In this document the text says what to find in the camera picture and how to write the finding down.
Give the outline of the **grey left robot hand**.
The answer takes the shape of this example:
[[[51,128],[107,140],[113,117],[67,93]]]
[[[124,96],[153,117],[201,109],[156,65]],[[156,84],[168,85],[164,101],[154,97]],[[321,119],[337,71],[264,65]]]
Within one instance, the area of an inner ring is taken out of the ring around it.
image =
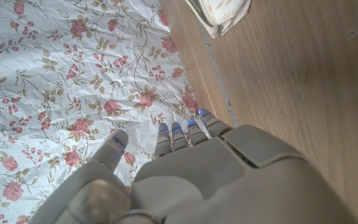
[[[357,223],[297,149],[259,128],[232,128],[206,109],[160,124],[152,161],[131,188],[114,175],[128,144],[117,130],[62,183],[31,223]]]

